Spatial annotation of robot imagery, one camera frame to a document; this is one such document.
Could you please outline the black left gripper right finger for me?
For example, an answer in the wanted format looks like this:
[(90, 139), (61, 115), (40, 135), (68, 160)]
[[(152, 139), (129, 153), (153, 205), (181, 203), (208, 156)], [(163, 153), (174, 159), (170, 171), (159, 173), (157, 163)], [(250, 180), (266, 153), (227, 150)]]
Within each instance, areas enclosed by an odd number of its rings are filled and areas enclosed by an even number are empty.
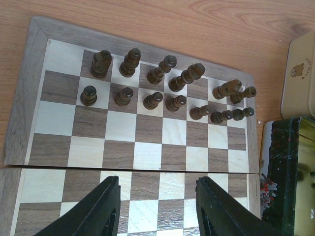
[(209, 177), (196, 181), (196, 212), (202, 236), (280, 236)]

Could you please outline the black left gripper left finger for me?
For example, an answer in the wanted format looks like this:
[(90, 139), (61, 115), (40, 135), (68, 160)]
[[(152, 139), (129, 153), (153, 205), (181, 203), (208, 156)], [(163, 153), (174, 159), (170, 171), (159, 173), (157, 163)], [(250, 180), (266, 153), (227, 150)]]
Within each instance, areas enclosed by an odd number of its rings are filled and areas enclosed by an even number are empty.
[(40, 231), (42, 236), (116, 236), (121, 207), (118, 176), (109, 176), (62, 217)]

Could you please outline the dark pawn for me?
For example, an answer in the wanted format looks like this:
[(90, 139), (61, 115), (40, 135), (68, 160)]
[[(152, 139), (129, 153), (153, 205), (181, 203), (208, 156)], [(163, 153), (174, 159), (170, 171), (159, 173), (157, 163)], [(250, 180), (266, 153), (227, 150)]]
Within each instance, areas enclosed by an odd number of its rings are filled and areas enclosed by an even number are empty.
[(133, 97), (133, 90), (129, 87), (122, 89), (114, 97), (114, 102), (118, 106), (127, 106)]
[(165, 106), (168, 111), (170, 112), (176, 112), (178, 111), (182, 106), (186, 105), (187, 99), (183, 95), (179, 95), (176, 97), (170, 97), (166, 103)]
[(193, 120), (199, 120), (204, 116), (208, 116), (212, 112), (212, 108), (209, 105), (204, 105), (201, 107), (194, 107), (190, 109), (189, 115)]
[(242, 120), (244, 117), (250, 117), (254, 115), (254, 109), (252, 107), (244, 109), (235, 109), (232, 111), (233, 119), (236, 121)]
[(224, 121), (230, 120), (233, 118), (233, 112), (231, 110), (226, 110), (223, 112), (213, 112), (210, 115), (211, 122), (213, 124), (221, 124)]
[(151, 95), (148, 95), (143, 100), (143, 106), (147, 110), (153, 110), (155, 109), (159, 103), (163, 100), (163, 95), (160, 92), (154, 92)]
[(96, 102), (96, 100), (96, 88), (94, 86), (86, 86), (80, 95), (81, 103), (85, 106), (91, 106)]

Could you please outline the dark wooden rook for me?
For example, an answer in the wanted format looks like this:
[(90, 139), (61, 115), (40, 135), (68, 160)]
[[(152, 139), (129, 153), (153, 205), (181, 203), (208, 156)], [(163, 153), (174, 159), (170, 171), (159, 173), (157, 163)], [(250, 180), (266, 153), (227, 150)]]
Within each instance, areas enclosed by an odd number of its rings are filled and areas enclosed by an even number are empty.
[(238, 91), (230, 95), (230, 101), (233, 104), (238, 104), (244, 100), (244, 98), (252, 98), (257, 94), (256, 88), (251, 86), (246, 88), (244, 91)]

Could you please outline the dark wooden king piece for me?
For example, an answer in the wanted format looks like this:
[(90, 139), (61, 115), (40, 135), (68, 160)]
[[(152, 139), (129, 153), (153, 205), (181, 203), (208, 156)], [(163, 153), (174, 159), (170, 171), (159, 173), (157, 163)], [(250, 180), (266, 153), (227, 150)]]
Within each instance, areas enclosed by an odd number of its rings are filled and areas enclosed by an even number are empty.
[(201, 63), (196, 63), (190, 65), (186, 70), (184, 70), (180, 76), (172, 78), (168, 86), (171, 91), (179, 92), (185, 85), (193, 83), (195, 80), (201, 78), (205, 73), (205, 67)]

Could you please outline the dark wooden bishop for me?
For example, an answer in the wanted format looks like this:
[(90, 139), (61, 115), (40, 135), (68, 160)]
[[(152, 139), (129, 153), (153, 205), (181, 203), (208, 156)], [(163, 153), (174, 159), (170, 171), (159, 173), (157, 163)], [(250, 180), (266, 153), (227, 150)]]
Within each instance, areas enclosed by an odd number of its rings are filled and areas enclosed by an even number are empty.
[(124, 61), (119, 67), (120, 73), (124, 77), (131, 77), (135, 73), (136, 67), (139, 65), (141, 52), (138, 48), (131, 49), (125, 56)]

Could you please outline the dark wooden chess piece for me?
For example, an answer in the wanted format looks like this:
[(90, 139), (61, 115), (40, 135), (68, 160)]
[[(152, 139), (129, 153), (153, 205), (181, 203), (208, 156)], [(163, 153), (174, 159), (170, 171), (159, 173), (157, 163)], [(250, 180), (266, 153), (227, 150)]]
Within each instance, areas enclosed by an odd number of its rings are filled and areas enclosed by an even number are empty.
[(177, 65), (177, 58), (172, 55), (167, 55), (158, 65), (158, 67), (151, 69), (147, 74), (147, 80), (149, 83), (157, 85), (159, 84), (164, 74), (169, 73), (172, 68)]

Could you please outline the dark wooden knight piece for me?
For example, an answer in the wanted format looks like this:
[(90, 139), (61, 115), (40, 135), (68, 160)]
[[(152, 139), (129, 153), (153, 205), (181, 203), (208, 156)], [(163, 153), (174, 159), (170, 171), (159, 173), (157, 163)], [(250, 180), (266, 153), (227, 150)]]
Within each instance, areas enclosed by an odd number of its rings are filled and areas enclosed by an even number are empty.
[(90, 72), (96, 78), (104, 78), (112, 61), (112, 55), (108, 50), (94, 53)]

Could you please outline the wooden folding chess board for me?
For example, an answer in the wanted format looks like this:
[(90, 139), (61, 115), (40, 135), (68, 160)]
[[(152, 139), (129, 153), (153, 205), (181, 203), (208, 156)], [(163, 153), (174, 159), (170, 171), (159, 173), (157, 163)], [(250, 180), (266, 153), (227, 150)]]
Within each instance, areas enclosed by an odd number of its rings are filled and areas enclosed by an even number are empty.
[[(128, 52), (141, 52), (135, 73), (119, 67)], [(104, 78), (91, 72), (94, 53), (108, 50), (112, 61)], [(108, 176), (121, 186), (120, 236), (196, 236), (195, 186), (209, 176), (255, 215), (260, 214), (255, 116), (213, 124), (193, 120), (190, 109), (213, 111), (254, 107), (255, 99), (234, 105), (217, 100), (213, 89), (238, 79), (253, 85), (243, 71), (176, 54), (177, 65), (153, 85), (147, 73), (170, 52), (154, 46), (59, 20), (31, 18), (16, 92), (2, 148), (7, 168), (0, 171), (0, 233), (32, 236), (66, 214)], [(179, 92), (169, 81), (190, 65), (205, 73)], [(96, 88), (91, 106), (80, 101), (86, 86)], [(133, 97), (118, 106), (115, 95), (129, 87)], [(160, 92), (153, 110), (146, 96)], [(186, 105), (167, 110), (170, 97)]]

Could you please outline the gold tin tray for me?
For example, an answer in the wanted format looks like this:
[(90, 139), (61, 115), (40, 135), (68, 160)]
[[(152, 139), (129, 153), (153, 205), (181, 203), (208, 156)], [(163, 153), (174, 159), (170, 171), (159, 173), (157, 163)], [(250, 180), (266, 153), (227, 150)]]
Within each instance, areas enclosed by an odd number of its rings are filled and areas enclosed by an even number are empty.
[(264, 124), (260, 215), (283, 236), (315, 234), (315, 121), (308, 117)]

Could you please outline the silver tin tray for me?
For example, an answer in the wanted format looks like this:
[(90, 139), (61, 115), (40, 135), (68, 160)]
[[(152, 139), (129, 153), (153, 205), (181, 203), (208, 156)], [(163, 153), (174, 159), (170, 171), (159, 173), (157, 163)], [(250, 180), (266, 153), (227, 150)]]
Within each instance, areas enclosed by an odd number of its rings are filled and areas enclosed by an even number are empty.
[(290, 42), (283, 84), (281, 116), (315, 117), (315, 32)]

